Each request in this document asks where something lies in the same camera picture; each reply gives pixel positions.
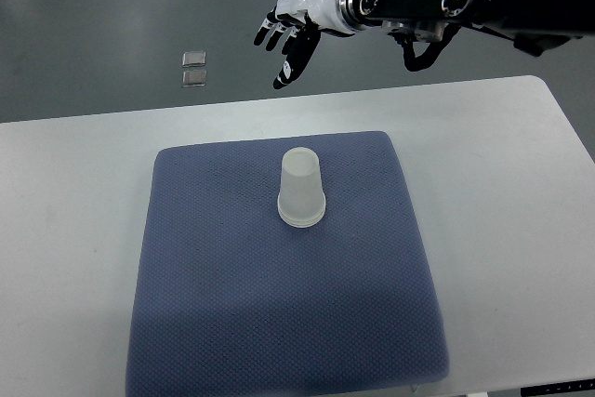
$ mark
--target robotic arm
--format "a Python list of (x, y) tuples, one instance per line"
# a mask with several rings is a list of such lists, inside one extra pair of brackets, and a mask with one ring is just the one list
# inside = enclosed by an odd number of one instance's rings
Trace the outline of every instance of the robotic arm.
[[(510, 40), (533, 56), (572, 38), (595, 33), (593, 0), (278, 0), (263, 21), (254, 44), (273, 30), (266, 49), (289, 37), (283, 69), (273, 82), (282, 88), (298, 79), (321, 33), (348, 37), (380, 27), (403, 48), (410, 71), (429, 68), (461, 27)], [(428, 43), (417, 56), (414, 42)]]

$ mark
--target white robotic hand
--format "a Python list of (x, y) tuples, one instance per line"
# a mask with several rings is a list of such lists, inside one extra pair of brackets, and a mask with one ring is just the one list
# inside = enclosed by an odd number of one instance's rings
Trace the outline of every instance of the white robotic hand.
[(321, 32), (349, 37), (365, 29), (350, 20), (348, 0), (278, 0), (262, 22), (254, 45), (262, 44), (269, 30), (273, 30), (266, 45), (267, 51), (271, 51), (281, 36), (289, 32), (281, 51), (287, 59), (273, 82), (273, 87), (278, 89), (302, 74), (320, 41)]

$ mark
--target tabletop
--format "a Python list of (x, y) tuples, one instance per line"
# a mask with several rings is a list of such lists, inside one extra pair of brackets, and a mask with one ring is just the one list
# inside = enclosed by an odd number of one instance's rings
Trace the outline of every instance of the tabletop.
[(518, 77), (0, 125), (2, 393), (124, 395), (160, 150), (363, 130), (400, 158), (443, 312), (450, 374), (416, 395), (595, 376), (595, 164)]

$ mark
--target blue cushion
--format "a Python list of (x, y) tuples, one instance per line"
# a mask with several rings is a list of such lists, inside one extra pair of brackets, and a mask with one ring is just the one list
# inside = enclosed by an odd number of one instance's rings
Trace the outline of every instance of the blue cushion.
[[(327, 208), (285, 224), (281, 160), (318, 153)], [(448, 373), (403, 172), (382, 132), (200, 144), (155, 161), (126, 395), (313, 395)]]

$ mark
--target plastic cup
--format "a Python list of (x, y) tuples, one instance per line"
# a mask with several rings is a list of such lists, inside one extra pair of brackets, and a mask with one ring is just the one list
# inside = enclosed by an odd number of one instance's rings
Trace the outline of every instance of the plastic cup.
[(326, 197), (313, 150), (294, 148), (283, 156), (277, 209), (285, 223), (296, 228), (311, 227), (323, 218)]

